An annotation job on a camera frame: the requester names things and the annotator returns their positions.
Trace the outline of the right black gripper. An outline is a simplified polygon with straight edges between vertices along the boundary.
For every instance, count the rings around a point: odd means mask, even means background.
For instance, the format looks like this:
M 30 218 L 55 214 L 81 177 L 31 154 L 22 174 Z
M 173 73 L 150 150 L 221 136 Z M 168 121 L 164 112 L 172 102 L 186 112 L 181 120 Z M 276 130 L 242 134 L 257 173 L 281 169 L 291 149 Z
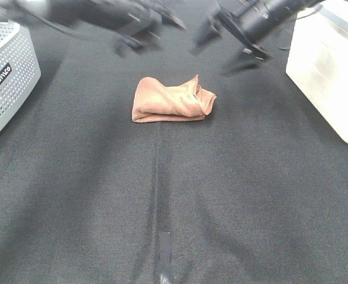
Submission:
M 258 69 L 273 58 L 260 41 L 301 10 L 301 1 L 250 1 L 237 12 L 218 6 L 218 18 L 208 16 L 194 35 L 190 54 L 197 55 L 222 38 L 222 27 L 245 45 L 220 69 L 233 76 Z

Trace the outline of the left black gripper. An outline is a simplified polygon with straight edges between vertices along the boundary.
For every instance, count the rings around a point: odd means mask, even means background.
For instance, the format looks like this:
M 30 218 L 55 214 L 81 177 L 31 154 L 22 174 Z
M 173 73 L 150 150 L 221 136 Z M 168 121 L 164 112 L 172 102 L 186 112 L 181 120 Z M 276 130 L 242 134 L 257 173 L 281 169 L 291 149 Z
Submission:
M 153 1 L 152 8 L 137 1 L 85 1 L 85 21 L 114 31 L 120 36 L 113 44 L 119 57 L 162 51 L 160 37 L 154 33 L 164 25 L 179 30 L 186 24 L 173 9 L 177 1 Z

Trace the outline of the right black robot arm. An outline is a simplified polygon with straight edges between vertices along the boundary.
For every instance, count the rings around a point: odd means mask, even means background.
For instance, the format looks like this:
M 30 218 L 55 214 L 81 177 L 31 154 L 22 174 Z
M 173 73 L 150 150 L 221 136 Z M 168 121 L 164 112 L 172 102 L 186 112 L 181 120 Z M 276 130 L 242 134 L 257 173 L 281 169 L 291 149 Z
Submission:
M 242 48 L 227 61 L 223 76 L 232 76 L 249 69 L 257 69 L 273 56 L 262 45 L 262 40 L 286 22 L 295 21 L 299 12 L 321 6 L 321 1 L 240 1 L 240 7 L 231 11 L 214 1 L 212 8 L 194 35 L 193 55 L 221 38 L 226 29 Z

